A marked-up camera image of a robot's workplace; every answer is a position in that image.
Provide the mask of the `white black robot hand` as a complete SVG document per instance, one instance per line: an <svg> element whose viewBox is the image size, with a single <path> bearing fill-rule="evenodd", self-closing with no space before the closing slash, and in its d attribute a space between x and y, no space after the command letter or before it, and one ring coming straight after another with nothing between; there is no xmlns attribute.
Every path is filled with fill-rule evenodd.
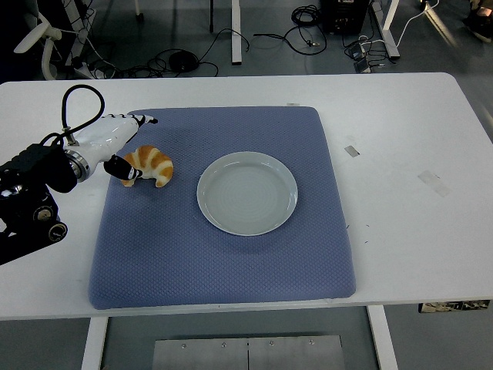
<svg viewBox="0 0 493 370"><path fill-rule="evenodd" d="M137 134L145 123L157 119L145 115L107 115L68 138L64 151L79 182L91 177L99 163L120 180L134 180L143 172L117 153Z"/></svg>

